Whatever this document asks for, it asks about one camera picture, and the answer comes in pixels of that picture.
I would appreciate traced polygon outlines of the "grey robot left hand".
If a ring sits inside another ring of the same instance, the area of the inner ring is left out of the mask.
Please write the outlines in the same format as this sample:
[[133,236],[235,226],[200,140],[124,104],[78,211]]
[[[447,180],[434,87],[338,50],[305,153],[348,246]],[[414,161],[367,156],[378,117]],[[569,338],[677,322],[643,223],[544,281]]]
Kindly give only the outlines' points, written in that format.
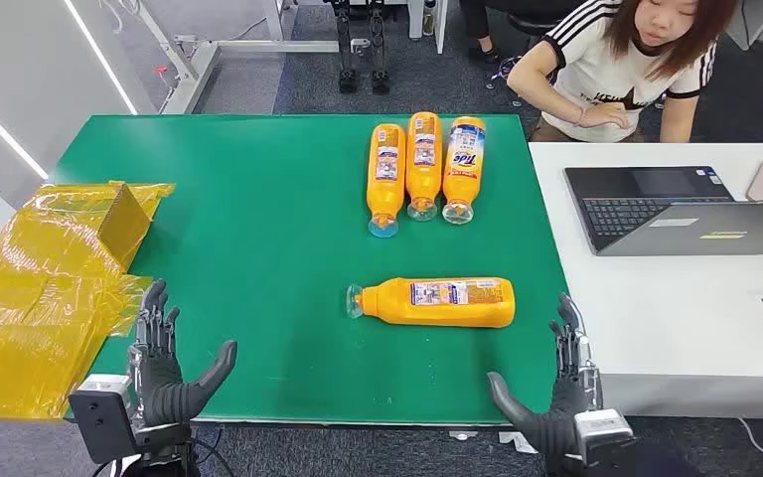
[[196,380],[185,382],[176,349],[180,309],[166,311],[167,300],[166,281],[153,281],[141,298],[129,348],[137,359],[134,381],[148,427],[197,417],[232,372],[237,357],[237,341],[227,340],[213,363]]

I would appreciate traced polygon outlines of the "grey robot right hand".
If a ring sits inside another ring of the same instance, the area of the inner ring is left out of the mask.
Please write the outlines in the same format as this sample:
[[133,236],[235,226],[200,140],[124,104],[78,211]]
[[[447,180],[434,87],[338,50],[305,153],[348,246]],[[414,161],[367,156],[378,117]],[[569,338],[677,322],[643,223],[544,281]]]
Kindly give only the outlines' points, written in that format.
[[546,412],[533,412],[511,393],[504,377],[487,374],[493,404],[528,443],[548,461],[577,454],[574,417],[601,407],[599,372],[579,308],[566,293],[558,296],[560,322],[551,321],[556,346],[556,374]]

